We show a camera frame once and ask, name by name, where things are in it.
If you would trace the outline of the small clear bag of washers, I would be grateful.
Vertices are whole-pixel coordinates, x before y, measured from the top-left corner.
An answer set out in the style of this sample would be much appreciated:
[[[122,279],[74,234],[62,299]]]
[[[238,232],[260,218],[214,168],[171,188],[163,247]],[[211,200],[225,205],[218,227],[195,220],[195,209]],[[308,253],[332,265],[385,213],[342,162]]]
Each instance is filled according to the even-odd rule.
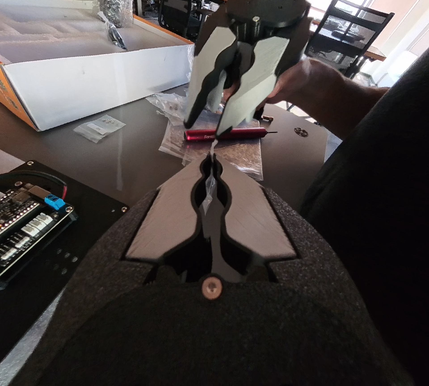
[[[125,125],[125,123],[109,115],[104,115],[94,121],[79,125],[74,129],[74,132],[94,143],[98,143],[102,138],[123,128]]]

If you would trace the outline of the person's right forearm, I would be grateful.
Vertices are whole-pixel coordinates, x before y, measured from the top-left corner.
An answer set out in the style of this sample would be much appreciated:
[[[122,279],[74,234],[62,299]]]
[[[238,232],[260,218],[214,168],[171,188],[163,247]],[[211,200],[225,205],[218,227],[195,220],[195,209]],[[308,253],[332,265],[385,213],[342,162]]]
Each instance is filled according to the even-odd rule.
[[[388,91],[388,87],[363,86],[331,71],[322,77],[313,95],[315,111],[309,114],[344,140]]]

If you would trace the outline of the black slatted chair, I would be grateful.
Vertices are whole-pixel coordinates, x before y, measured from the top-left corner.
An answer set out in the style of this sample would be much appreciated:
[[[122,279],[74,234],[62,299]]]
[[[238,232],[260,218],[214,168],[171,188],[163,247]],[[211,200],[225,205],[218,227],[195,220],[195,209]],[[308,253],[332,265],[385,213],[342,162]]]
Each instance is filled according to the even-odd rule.
[[[332,0],[308,41],[305,55],[352,78],[365,61],[364,53],[393,16],[347,0]]]

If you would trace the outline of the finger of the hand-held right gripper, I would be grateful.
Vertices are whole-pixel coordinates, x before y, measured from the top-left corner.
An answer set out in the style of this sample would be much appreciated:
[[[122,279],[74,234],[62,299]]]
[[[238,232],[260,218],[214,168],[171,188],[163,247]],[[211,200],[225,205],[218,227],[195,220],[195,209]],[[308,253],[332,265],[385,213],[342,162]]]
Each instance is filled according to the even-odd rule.
[[[271,37],[256,43],[254,63],[242,75],[239,89],[228,99],[217,126],[216,137],[242,121],[249,122],[253,118],[256,108],[275,87],[275,70],[288,43],[289,39],[281,37]]]
[[[219,84],[222,71],[233,62],[236,50],[237,39],[230,28],[217,26],[194,57],[185,128],[194,125],[207,104],[210,92]]]

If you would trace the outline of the orange and white kit box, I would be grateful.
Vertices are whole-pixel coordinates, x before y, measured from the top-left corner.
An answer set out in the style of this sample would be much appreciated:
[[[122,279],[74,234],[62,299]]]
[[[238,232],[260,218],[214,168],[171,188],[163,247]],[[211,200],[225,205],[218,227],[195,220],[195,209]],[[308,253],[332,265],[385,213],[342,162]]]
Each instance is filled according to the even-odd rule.
[[[1,104],[37,131],[189,81],[193,43],[137,16],[115,46],[86,0],[1,0]]]

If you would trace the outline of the clear bag with black claw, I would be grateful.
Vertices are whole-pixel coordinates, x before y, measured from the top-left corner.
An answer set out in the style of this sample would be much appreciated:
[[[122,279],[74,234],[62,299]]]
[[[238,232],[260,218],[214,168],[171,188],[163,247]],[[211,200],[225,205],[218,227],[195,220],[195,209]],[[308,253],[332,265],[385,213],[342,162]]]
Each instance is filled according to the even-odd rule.
[[[102,11],[99,11],[97,15],[105,22],[108,31],[108,36],[111,42],[122,50],[128,51],[125,42],[121,37],[120,33],[118,32],[116,26],[106,18],[105,14]]]

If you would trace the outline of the person's right hand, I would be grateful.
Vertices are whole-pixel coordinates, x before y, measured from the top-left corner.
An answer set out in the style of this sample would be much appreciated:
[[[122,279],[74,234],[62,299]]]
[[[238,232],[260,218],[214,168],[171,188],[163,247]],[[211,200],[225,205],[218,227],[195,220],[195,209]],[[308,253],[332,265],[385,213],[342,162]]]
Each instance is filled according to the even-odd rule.
[[[274,89],[261,101],[256,110],[261,110],[266,104],[278,104],[286,101],[295,106],[303,106],[305,100],[312,96],[317,89],[317,72],[324,70],[323,63],[313,58],[305,58],[298,64],[283,72],[276,81]]]

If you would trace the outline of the crumpled clear plastic bags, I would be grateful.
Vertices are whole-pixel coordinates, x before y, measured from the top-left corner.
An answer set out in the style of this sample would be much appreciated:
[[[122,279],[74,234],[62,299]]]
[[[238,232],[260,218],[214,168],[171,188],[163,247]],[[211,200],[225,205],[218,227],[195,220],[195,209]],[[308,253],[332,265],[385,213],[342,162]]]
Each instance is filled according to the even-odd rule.
[[[175,93],[155,93],[147,96],[146,100],[156,106],[160,110],[160,113],[169,119],[172,125],[183,125],[188,103],[187,96]]]

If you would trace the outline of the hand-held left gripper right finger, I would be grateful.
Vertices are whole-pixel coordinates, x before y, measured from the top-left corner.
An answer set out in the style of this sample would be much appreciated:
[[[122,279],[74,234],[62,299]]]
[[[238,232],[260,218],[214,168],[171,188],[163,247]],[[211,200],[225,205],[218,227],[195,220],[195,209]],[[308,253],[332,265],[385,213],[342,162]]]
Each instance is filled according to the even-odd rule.
[[[261,185],[221,156],[214,156],[224,260],[285,260],[297,254]]]

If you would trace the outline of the controller circuit board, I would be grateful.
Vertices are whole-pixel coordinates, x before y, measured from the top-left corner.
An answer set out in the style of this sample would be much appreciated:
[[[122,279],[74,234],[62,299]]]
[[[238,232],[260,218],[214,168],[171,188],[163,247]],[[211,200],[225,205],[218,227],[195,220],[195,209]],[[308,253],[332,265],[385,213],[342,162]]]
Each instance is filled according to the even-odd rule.
[[[72,205],[36,185],[17,182],[1,193],[1,289],[77,218]]]

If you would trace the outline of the grey desk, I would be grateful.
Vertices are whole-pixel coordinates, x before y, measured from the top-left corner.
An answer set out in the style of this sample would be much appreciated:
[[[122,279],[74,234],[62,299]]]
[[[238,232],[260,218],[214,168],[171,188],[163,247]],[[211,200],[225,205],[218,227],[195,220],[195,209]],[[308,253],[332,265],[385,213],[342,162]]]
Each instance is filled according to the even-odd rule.
[[[184,169],[177,157],[162,156],[158,150],[167,118],[148,100],[142,99],[114,108],[113,118],[126,125],[94,143],[74,132],[70,123],[44,132],[36,132],[13,115],[5,106],[1,117],[1,151],[23,160],[20,169],[47,174],[67,183],[65,203],[74,207],[78,219],[57,237],[52,248],[35,260],[48,267],[59,261],[53,250],[61,248],[78,257],[64,296],[83,285],[83,292],[94,290],[96,296],[113,290],[119,294],[135,287],[153,283],[154,289],[168,289],[174,296],[190,289],[197,301],[226,300],[243,296],[245,290],[255,296],[268,292],[277,296],[275,287],[291,288],[295,292],[311,293],[337,268],[338,259],[330,245],[298,213],[303,197],[316,174],[324,165],[326,131],[276,105],[266,105],[264,112],[274,120],[266,130],[277,131],[262,138],[261,155],[263,181],[257,182],[292,243],[297,257],[285,260],[224,260],[221,252],[221,215],[224,206],[216,189],[210,208],[216,242],[203,236],[200,245],[190,244],[190,261],[174,254],[168,263],[151,264],[128,260],[128,251],[140,228],[158,188]],[[298,136],[295,127],[308,131],[308,137]]]

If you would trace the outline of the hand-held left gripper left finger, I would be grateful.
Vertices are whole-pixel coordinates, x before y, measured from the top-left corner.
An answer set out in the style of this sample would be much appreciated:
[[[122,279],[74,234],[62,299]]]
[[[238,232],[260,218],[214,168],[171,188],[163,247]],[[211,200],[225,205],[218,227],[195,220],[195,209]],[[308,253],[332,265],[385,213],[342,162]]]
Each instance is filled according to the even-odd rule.
[[[207,196],[212,158],[203,154],[158,188],[125,258],[151,264],[168,263],[174,254],[190,261],[190,244],[203,240],[200,206]]]

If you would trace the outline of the red electric screwdriver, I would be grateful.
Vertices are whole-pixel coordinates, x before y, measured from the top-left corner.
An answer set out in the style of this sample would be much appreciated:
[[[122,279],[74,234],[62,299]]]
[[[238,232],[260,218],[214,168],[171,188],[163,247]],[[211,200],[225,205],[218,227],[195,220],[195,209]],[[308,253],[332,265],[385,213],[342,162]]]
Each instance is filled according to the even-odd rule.
[[[241,139],[258,139],[263,138],[267,134],[275,134],[277,131],[267,131],[263,127],[252,128],[235,128],[227,131],[220,136],[216,136],[215,129],[197,129],[186,130],[184,139],[188,142],[199,142],[208,140],[241,140]]]

